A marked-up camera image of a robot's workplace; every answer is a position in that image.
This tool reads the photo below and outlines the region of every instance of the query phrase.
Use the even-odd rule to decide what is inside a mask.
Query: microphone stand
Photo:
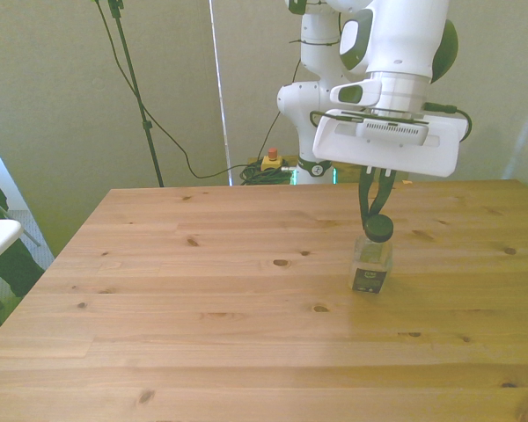
[[[143,118],[144,133],[147,135],[147,142],[149,143],[150,155],[152,156],[152,162],[155,166],[155,172],[157,173],[158,184],[160,187],[165,187],[162,180],[162,174],[160,173],[160,167],[158,166],[157,153],[155,151],[155,146],[152,142],[152,135],[150,134],[150,130],[152,129],[152,122],[150,120],[147,120],[147,116],[144,111],[143,101],[141,100],[141,94],[139,93],[139,86],[137,85],[137,80],[135,78],[135,71],[133,70],[133,64],[131,63],[131,56],[129,55],[127,42],[125,41],[125,34],[123,33],[123,27],[121,26],[120,9],[123,9],[123,0],[107,0],[107,2],[109,3],[109,9],[112,12],[112,17],[115,19],[117,29],[120,33],[121,44],[123,45],[123,51],[125,52],[125,58],[127,59],[127,65],[129,67],[129,74],[131,75],[131,81],[133,82],[133,90],[137,98],[139,110],[141,111],[141,117]]]

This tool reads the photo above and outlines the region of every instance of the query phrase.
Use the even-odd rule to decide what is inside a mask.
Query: label
[[[367,271],[358,268],[354,276],[352,290],[379,293],[384,284],[385,277],[387,277],[387,271]]]

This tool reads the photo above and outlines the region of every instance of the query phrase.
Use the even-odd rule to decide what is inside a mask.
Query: wood knot
[[[290,264],[289,261],[286,261],[285,259],[275,259],[274,265],[275,266],[288,266]]]
[[[488,213],[490,213],[491,215],[499,215],[499,216],[503,216],[503,213],[497,211],[496,209],[493,209],[491,207],[483,207],[483,209],[485,209]]]
[[[426,242],[434,242],[436,239],[429,235],[426,231],[422,230],[413,230],[413,234],[417,235],[420,239]]]
[[[330,312],[329,308],[327,308],[326,306],[323,306],[323,305],[313,306],[313,310],[315,312]]]
[[[139,403],[140,404],[146,404],[150,400],[152,400],[155,396],[155,391],[153,389],[148,389],[142,395],[139,397]]]

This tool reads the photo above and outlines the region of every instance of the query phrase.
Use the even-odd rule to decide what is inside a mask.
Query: floor
[[[27,246],[27,249],[32,253],[33,259],[43,269],[47,269],[54,260],[51,250],[47,247],[45,239],[41,234],[37,223],[33,219],[29,211],[10,211],[12,217],[18,220],[24,229],[37,240],[40,245],[34,244],[26,235],[21,236],[22,242]],[[18,298],[12,294],[10,287],[0,278],[0,300],[3,302],[4,307],[0,309],[0,321],[3,323],[10,313],[18,306],[21,302],[21,298]]]

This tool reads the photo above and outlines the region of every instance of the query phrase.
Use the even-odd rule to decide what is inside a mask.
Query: small bottle
[[[356,239],[349,286],[358,292],[379,293],[392,269],[393,222],[386,215],[373,215],[364,231]]]

